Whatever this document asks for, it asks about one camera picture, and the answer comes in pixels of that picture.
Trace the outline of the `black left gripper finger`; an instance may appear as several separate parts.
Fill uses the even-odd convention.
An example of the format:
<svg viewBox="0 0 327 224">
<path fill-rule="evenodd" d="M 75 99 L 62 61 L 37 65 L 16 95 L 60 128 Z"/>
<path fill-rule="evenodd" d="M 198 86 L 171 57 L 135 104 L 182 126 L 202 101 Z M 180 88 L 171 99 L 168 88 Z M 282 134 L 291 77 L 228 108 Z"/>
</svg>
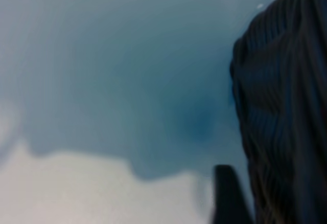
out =
<svg viewBox="0 0 327 224">
<path fill-rule="evenodd" d="M 251 224 L 239 179 L 230 165 L 214 168 L 213 224 Z"/>
</svg>

